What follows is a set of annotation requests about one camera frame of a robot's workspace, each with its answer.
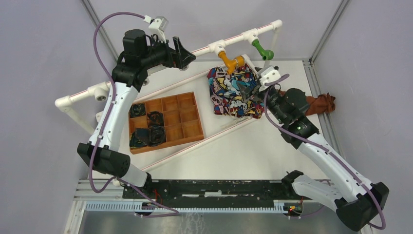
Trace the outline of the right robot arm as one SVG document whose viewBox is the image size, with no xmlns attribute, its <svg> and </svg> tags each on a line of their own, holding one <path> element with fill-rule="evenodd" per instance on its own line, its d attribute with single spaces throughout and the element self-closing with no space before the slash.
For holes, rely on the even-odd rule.
<svg viewBox="0 0 413 234">
<path fill-rule="evenodd" d="M 366 225 L 379 230 L 386 228 L 383 209 L 389 188 L 382 182 L 372 183 L 330 146 L 307 118 L 310 105 L 302 90 L 290 88 L 283 93 L 273 82 L 266 88 L 251 89 L 241 83 L 238 87 L 243 99 L 264 104 L 265 116 L 281 132 L 282 138 L 311 159 L 333 183 L 328 186 L 294 170 L 282 179 L 284 197 L 310 198 L 334 211 L 340 221 L 355 232 Z"/>
</svg>

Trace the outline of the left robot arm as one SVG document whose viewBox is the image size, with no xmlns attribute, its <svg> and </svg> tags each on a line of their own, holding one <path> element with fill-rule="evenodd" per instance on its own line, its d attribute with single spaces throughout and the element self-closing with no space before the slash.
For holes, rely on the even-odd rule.
<svg viewBox="0 0 413 234">
<path fill-rule="evenodd" d="M 152 195 L 153 185 L 148 182 L 148 173 L 133 166 L 129 155 L 118 151 L 120 137 L 129 109 L 148 77 L 148 70 L 158 65 L 183 69 L 196 59 L 178 37 L 173 37 L 173 43 L 171 48 L 156 35 L 150 37 L 139 29 L 125 33 L 124 50 L 110 76 L 110 97 L 104 115 L 88 143 L 80 143 L 77 147 L 77 153 L 90 169 L 134 185 L 134 191 L 141 198 Z"/>
</svg>

